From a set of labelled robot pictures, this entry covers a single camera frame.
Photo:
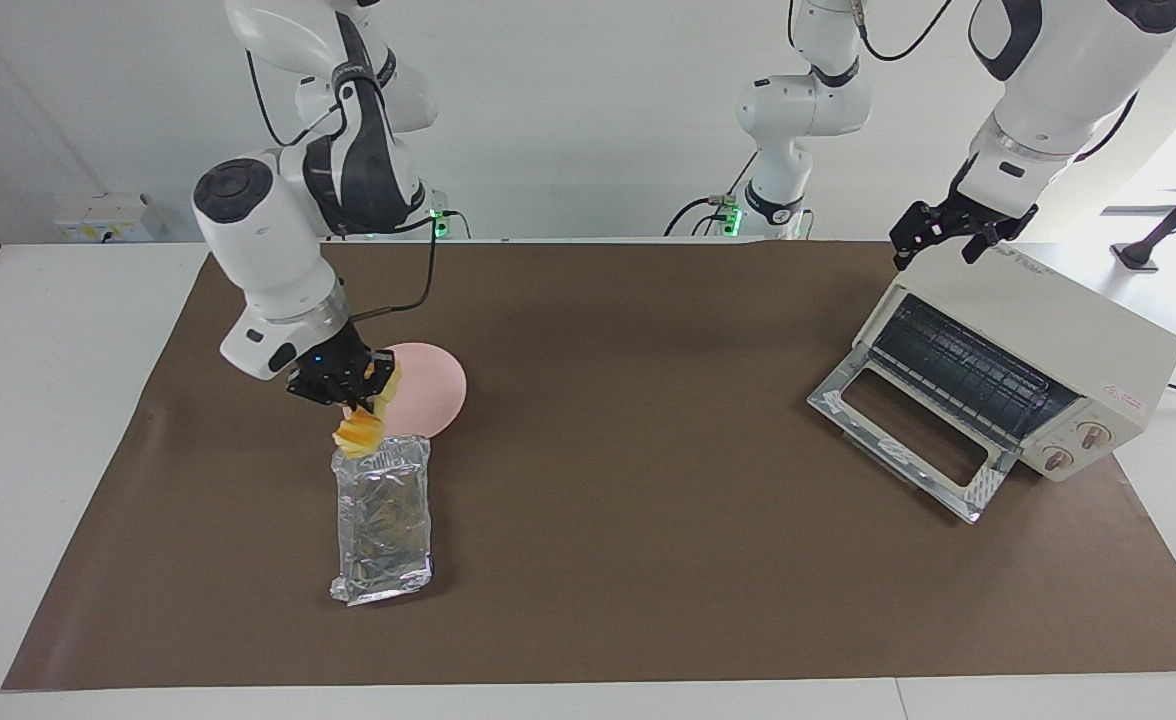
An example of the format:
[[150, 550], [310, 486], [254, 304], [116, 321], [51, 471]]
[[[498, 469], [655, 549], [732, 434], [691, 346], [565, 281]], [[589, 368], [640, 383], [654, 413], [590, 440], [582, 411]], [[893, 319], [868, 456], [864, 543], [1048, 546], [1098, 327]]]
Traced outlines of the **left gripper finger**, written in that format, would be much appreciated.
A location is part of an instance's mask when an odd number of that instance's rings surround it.
[[890, 241], [895, 251], [895, 268], [903, 272], [918, 252], [938, 242], [937, 213], [934, 206], [926, 202], [909, 205], [890, 229]]
[[971, 240], [963, 247], [965, 264], [977, 264], [987, 249], [995, 249], [1001, 242], [1016, 240], [1027, 224], [1040, 213], [1040, 205], [1033, 205], [1022, 216], [1004, 216], [994, 211], [981, 211], [971, 218]]

